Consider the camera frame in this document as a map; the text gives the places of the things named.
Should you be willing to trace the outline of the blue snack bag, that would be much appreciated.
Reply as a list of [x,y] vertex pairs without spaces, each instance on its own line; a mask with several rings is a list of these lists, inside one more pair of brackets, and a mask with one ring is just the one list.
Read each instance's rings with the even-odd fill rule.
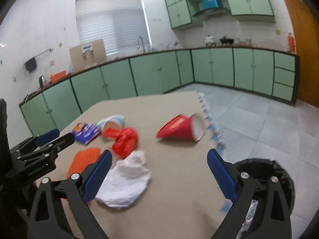
[[100,128],[97,125],[79,122],[71,131],[75,140],[82,145],[88,145],[100,135]]

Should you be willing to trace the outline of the blue white paper cup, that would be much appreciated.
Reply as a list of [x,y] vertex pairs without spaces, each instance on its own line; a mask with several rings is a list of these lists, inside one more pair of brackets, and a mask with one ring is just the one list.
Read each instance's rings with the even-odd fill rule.
[[108,128],[121,130],[124,127],[124,116],[122,115],[108,116],[107,118],[100,120],[96,125],[101,132],[103,132],[105,129],[108,129]]

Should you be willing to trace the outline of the red plastic bag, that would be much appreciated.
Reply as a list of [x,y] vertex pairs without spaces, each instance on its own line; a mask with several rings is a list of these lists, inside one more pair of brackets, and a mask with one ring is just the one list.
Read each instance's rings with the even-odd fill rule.
[[104,138],[113,138],[112,151],[121,160],[127,158],[136,148],[139,141],[138,133],[135,129],[127,127],[124,129],[107,128],[102,133]]

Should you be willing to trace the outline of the red paper cup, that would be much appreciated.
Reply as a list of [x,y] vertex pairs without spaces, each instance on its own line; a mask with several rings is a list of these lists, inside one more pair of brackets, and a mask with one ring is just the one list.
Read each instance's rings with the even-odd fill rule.
[[156,134],[159,139],[179,139],[198,142],[205,134],[206,126],[199,113],[191,116],[177,115],[164,124]]

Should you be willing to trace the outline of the green lower kitchen cabinets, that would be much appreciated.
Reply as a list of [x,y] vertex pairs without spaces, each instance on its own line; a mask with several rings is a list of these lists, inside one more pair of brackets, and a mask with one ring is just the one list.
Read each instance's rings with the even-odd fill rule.
[[214,47],[117,59],[35,92],[20,104],[33,135],[63,130],[103,100],[163,94],[198,83],[248,91],[294,105],[299,56],[258,48]]

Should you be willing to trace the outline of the orange crocheted coaster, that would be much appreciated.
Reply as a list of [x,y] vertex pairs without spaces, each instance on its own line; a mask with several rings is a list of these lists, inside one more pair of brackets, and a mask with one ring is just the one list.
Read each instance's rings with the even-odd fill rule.
[[79,151],[73,158],[73,161],[68,169],[66,179],[74,173],[82,173],[89,164],[94,164],[100,157],[100,148],[91,147]]

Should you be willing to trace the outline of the electric kettle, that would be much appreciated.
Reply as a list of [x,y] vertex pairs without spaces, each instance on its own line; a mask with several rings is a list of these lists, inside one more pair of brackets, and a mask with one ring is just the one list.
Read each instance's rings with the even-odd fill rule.
[[44,75],[40,76],[38,81],[39,81],[39,88],[40,89],[45,88],[45,86],[46,86],[46,78],[45,78],[45,76]]

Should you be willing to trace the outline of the orange plastic basket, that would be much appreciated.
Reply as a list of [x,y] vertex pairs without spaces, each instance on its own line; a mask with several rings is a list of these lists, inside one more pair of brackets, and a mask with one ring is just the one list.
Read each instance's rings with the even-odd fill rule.
[[58,81],[64,79],[66,77],[66,75],[67,75],[66,71],[61,71],[61,72],[52,74],[50,76],[50,83],[52,83],[52,84],[57,83]]

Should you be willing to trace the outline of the beige tablecloth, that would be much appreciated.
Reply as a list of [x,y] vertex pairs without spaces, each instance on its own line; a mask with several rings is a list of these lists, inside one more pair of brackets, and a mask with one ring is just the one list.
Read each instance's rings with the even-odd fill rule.
[[122,210],[89,203],[108,237],[211,238],[224,219],[225,198],[207,164],[207,153],[215,147],[210,132],[198,142],[156,138],[173,117],[202,112],[195,91],[101,101],[61,131],[65,134],[79,122],[97,123],[120,114],[125,125],[138,132],[138,147],[145,151],[151,170],[147,189]]

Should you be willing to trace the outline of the chrome sink faucet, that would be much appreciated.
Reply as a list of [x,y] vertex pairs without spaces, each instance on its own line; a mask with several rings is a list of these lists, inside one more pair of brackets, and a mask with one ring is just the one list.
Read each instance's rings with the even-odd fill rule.
[[138,36],[137,38],[137,49],[142,49],[142,52],[145,53],[146,49],[145,49],[145,45],[144,45],[144,41],[142,36]]

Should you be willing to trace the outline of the white window blind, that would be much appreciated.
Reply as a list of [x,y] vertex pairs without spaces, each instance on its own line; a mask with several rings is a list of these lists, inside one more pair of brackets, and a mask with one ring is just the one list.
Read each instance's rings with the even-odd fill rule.
[[137,49],[142,36],[145,49],[152,45],[143,0],[76,0],[80,43],[102,39],[107,54]]

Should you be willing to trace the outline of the black wok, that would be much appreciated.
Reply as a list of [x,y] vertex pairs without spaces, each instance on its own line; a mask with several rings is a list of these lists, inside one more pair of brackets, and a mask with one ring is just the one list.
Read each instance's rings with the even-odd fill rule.
[[222,38],[220,38],[220,42],[221,42],[222,45],[230,45],[230,46],[232,46],[234,44],[234,39],[233,38],[229,38],[227,35],[225,35]]

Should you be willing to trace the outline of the white cooking pot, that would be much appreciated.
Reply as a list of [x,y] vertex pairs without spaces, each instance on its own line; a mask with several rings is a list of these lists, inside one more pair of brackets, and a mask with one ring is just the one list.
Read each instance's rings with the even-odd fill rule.
[[216,45],[215,37],[213,37],[211,35],[207,35],[204,38],[204,43],[205,43],[205,46],[215,46]]

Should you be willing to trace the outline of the black range hood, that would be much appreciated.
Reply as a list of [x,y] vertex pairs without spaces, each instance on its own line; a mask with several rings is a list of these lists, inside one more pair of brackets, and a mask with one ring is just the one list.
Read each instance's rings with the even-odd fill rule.
[[227,8],[205,9],[205,10],[196,12],[196,14],[194,14],[192,17],[202,21],[207,21],[208,19],[211,19],[214,17],[220,17],[224,15],[231,15],[230,10]]

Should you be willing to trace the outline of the metal towel rail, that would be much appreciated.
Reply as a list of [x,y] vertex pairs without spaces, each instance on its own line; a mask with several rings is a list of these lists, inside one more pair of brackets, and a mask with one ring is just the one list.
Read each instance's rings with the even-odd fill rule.
[[29,64],[29,63],[34,63],[35,60],[36,60],[36,57],[39,57],[40,55],[42,55],[42,54],[44,54],[44,53],[46,53],[46,52],[52,52],[52,51],[53,51],[53,48],[49,48],[49,49],[47,49],[47,50],[45,50],[45,51],[39,53],[38,55],[35,55],[34,57],[32,57],[32,58],[30,58],[28,61],[26,61],[26,62],[24,63],[24,66],[27,66],[27,64]]

